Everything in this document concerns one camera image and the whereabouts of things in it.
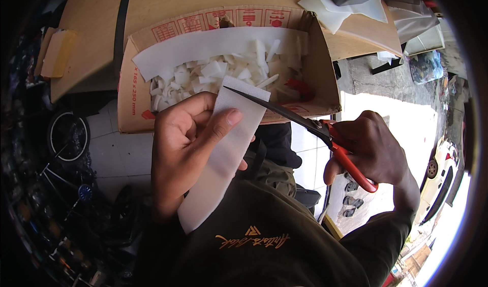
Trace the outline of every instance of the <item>concrete ground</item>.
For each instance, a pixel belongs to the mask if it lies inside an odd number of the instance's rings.
[[[442,93],[443,87],[437,82],[413,83],[408,62],[372,75],[370,70],[382,64],[375,55],[339,61],[342,77],[337,82],[343,111],[337,120],[354,120],[367,109],[380,113],[405,149],[409,167],[420,186],[432,148],[444,134],[447,112],[443,104],[448,104],[448,94]],[[362,188],[347,193],[344,189],[348,182],[343,175],[336,178],[327,208],[327,214],[343,234],[377,213],[393,210],[391,185],[381,184],[373,194]],[[346,195],[364,200],[352,217],[343,215],[352,208],[342,203]]]

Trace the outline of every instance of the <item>scissor pivot screw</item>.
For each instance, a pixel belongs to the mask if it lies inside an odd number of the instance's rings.
[[[317,129],[322,129],[322,123],[320,123],[320,121],[317,121],[317,120],[312,120],[312,122],[315,124],[315,127]]]

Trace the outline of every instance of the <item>black scissor blade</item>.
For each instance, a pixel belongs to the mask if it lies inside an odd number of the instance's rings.
[[[303,127],[306,127],[308,129],[309,128],[315,129],[315,126],[313,125],[313,122],[310,119],[305,119],[305,118],[301,117],[300,115],[292,112],[291,110],[286,109],[285,107],[282,107],[280,105],[273,104],[273,103],[270,103],[267,101],[263,101],[261,99],[258,99],[255,96],[248,95],[247,93],[244,93],[244,92],[241,92],[241,91],[238,91],[238,90],[226,87],[226,86],[223,86],[223,87],[225,87],[229,90],[232,90],[233,92],[240,94],[243,97],[245,97],[245,98],[247,98],[247,99],[249,99],[255,103],[258,103],[259,105],[268,108],[272,112],[277,113],[280,116],[283,116],[284,118],[287,118],[290,121],[296,122],[297,124],[300,124]]]

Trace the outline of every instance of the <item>tire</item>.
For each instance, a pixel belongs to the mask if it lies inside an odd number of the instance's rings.
[[[67,137],[63,137],[63,134],[73,137],[73,132],[70,132],[73,129],[62,124],[63,122],[70,120],[76,124],[76,129],[78,130],[77,142],[80,143],[80,145],[76,145],[76,143],[69,144],[66,149],[59,154],[56,161],[62,164],[74,164],[81,161],[83,156],[88,152],[88,147],[90,145],[90,127],[88,121],[85,118],[76,117],[70,110],[62,110],[51,118],[47,128],[47,147],[49,153],[52,156],[55,156],[61,149],[61,146],[64,146],[63,142],[66,142],[66,140],[70,143],[75,142],[73,138],[67,139]]]
[[[427,177],[430,179],[434,179],[437,175],[437,171],[439,170],[439,165],[435,159],[429,161],[429,165],[427,166]]]

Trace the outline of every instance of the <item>hand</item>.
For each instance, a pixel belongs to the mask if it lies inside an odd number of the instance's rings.
[[[156,116],[151,187],[158,222],[175,214],[183,194],[197,182],[215,145],[242,119],[235,108],[210,119],[216,97],[201,92]],[[246,169],[246,162],[239,168]]]
[[[406,162],[405,151],[378,113],[363,111],[354,121],[334,124],[336,131],[352,143],[348,155],[363,175],[378,183],[389,183],[399,188],[395,192],[395,208],[418,208],[420,192]],[[324,170],[324,182],[331,185],[337,174],[343,173],[337,159],[332,157]]]

